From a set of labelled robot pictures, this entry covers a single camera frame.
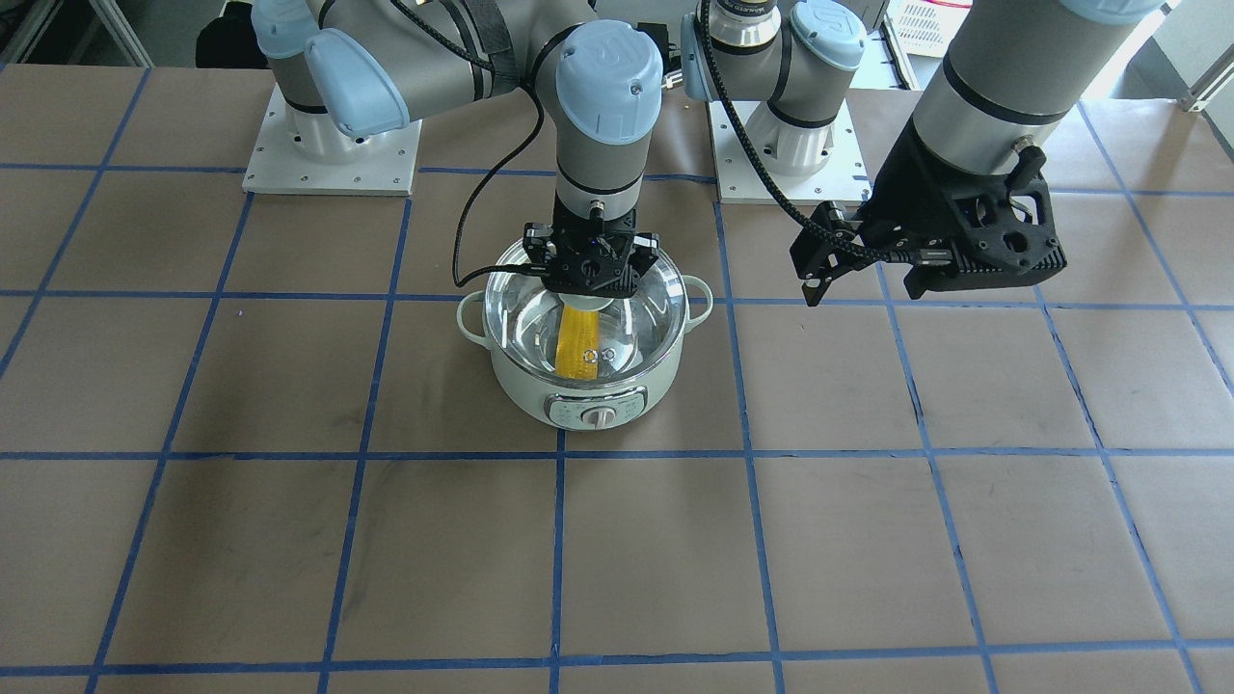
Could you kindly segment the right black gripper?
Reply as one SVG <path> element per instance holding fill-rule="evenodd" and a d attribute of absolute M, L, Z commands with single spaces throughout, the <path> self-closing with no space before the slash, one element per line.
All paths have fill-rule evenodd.
<path fill-rule="evenodd" d="M 659 233 L 636 233 L 636 214 L 615 220 L 557 214 L 524 224 L 524 270 L 552 293 L 631 298 L 659 261 Z"/>

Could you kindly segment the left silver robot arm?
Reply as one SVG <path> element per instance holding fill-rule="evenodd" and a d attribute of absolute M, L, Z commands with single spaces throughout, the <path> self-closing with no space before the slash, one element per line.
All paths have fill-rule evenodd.
<path fill-rule="evenodd" d="M 847 217 L 805 216 L 774 180 L 821 170 L 823 137 L 865 49 L 837 1 L 700 1 L 682 19 L 684 86 L 718 102 L 763 188 L 797 224 L 811 307 L 833 282 L 906 264 L 926 293 L 1028 288 L 1066 267 L 1044 144 L 1155 1 L 975 1 L 872 182 Z"/>

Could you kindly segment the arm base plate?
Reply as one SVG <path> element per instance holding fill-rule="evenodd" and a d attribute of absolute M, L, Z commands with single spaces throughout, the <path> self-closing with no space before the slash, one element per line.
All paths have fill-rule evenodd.
<path fill-rule="evenodd" d="M 868 200 L 872 184 L 847 102 L 830 123 L 816 130 L 780 121 L 763 102 L 737 101 L 735 110 L 759 162 L 790 201 L 814 206 L 832 200 L 855 207 Z M 710 120 L 721 201 L 774 203 L 740 148 L 722 104 L 710 104 Z"/>
<path fill-rule="evenodd" d="M 349 138 L 325 114 L 290 106 L 275 86 L 242 179 L 263 195 L 408 198 L 420 146 L 415 121 L 370 138 Z"/>

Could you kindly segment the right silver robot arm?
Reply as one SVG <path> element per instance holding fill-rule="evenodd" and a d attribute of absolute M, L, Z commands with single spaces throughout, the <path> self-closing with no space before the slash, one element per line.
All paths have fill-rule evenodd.
<path fill-rule="evenodd" d="M 528 224 L 524 262 L 558 294 L 628 299 L 661 259 L 636 228 L 661 109 L 656 41 L 589 1 L 255 1 L 255 48 L 286 106 L 304 162 L 343 170 L 392 133 L 459 107 L 524 93 L 552 119 L 552 221 Z"/>

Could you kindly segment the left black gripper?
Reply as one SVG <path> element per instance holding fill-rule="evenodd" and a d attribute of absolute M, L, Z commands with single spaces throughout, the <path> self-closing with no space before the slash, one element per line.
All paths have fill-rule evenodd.
<path fill-rule="evenodd" d="M 926 146 L 908 121 L 880 168 L 872 196 L 858 210 L 858 233 L 869 249 L 943 249 L 953 267 L 974 264 L 1001 277 L 1022 277 L 1021 247 L 1004 249 L 1002 233 L 1019 233 L 1009 198 L 1021 186 L 1008 177 L 960 170 Z M 864 270 L 872 259 L 850 246 L 860 240 L 842 203 L 826 200 L 790 246 L 793 272 L 808 307 L 816 307 L 833 282 Z"/>

